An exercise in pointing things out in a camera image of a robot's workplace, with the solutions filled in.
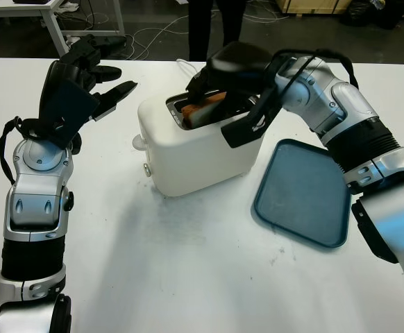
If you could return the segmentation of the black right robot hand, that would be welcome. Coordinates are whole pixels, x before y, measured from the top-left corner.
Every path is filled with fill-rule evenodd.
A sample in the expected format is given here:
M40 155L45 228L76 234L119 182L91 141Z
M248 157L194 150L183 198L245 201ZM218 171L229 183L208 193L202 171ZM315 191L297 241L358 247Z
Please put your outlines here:
M219 121L248 104L249 98L266 87L266 70L272 60L270 52L258 46L231 42L212 56L186 87L187 100L199 104L211 91L224 92L225 98L215 108L212 120Z

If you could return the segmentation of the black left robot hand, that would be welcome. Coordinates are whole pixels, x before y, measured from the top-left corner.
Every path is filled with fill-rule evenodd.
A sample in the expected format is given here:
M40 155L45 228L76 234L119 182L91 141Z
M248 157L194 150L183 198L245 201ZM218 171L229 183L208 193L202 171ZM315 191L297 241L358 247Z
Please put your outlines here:
M102 66L103 58L113 56L126 46L122 36L94 36L88 34L71 45L59 60L51 63L40 97L39 118L47 117L46 104L64 80L71 80L86 91L97 83L117 80L121 69Z

